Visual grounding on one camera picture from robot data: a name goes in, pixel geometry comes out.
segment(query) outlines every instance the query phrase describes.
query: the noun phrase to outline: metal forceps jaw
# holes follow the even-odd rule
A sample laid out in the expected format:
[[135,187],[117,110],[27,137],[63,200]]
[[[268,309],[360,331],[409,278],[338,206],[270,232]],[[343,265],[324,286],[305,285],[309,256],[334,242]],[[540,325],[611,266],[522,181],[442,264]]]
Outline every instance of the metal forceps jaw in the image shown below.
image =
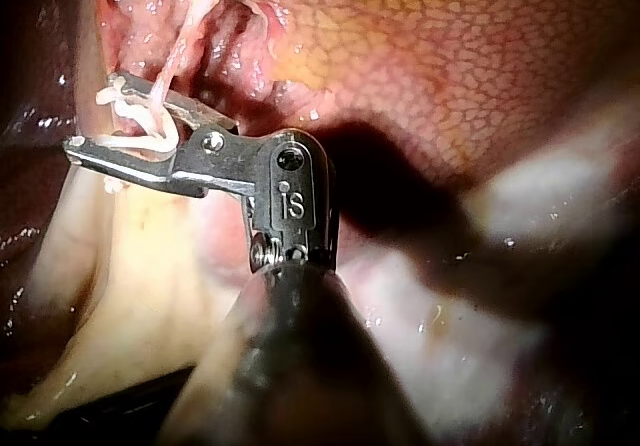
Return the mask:
[[[130,74],[122,92],[148,98],[151,83]],[[132,184],[192,198],[209,189],[241,197],[253,272],[286,260],[336,267],[338,209],[335,174],[322,146],[308,133],[285,129],[260,138],[240,137],[236,122],[171,91],[169,113],[194,131],[159,162],[75,136],[63,143],[70,162]]]

